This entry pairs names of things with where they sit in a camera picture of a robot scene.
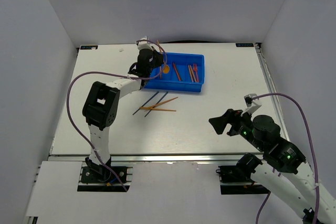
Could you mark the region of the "red-orange plastic fork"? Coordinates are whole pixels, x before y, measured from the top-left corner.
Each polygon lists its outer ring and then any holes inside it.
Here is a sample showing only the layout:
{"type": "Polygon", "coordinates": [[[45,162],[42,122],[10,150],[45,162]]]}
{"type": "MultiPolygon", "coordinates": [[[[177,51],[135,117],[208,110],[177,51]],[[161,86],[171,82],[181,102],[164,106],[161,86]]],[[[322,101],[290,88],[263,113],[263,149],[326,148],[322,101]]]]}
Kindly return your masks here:
{"type": "Polygon", "coordinates": [[[195,82],[199,82],[199,77],[198,77],[198,68],[197,64],[193,64],[193,71],[194,71],[194,80],[195,82]]]}

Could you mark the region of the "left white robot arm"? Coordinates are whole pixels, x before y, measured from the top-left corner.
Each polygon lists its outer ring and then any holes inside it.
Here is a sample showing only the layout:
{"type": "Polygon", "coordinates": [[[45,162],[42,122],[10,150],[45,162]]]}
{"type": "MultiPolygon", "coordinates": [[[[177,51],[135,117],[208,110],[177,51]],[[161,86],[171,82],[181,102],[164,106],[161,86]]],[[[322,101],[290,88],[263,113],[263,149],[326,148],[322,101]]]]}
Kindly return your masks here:
{"type": "Polygon", "coordinates": [[[130,78],[109,83],[96,81],[92,84],[82,114],[88,124],[93,145],[86,164],[98,181],[104,182],[111,175],[109,128],[116,119],[119,100],[144,88],[152,71],[163,64],[163,55],[154,48],[140,49],[137,62],[130,67],[130,78]]]}

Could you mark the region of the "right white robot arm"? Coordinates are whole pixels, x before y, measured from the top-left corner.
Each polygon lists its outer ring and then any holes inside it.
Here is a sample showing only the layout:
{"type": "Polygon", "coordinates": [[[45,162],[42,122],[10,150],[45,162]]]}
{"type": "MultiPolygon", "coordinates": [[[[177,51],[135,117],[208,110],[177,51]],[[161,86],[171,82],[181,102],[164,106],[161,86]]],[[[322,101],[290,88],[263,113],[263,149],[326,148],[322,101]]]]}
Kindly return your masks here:
{"type": "Polygon", "coordinates": [[[253,180],[286,203],[303,223],[335,223],[335,199],[314,173],[306,157],[280,135],[280,127],[272,117],[252,117],[242,110],[228,109],[222,116],[210,118],[218,135],[227,125],[229,136],[239,135],[263,153],[259,159],[245,154],[236,164],[238,177],[253,180]]]}

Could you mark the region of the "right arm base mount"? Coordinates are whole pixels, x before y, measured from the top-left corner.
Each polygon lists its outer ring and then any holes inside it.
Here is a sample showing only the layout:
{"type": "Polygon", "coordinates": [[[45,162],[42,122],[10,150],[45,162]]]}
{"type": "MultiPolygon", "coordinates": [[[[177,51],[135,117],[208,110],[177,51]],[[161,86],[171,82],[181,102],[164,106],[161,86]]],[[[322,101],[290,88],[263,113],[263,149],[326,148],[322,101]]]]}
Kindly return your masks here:
{"type": "Polygon", "coordinates": [[[216,173],[219,176],[222,195],[263,195],[269,193],[269,190],[264,186],[242,175],[236,166],[219,166],[216,173]]]}

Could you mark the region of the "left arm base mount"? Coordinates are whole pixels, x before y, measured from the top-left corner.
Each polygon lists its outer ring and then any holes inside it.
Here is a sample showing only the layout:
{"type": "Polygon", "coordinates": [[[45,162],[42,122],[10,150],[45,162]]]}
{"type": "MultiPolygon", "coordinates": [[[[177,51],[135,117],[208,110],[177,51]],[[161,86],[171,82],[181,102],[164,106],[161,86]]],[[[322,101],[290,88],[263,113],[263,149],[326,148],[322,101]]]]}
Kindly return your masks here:
{"type": "Polygon", "coordinates": [[[115,176],[110,171],[106,175],[91,170],[87,165],[82,165],[77,191],[96,193],[125,193],[131,185],[133,167],[113,166],[115,176]]]}

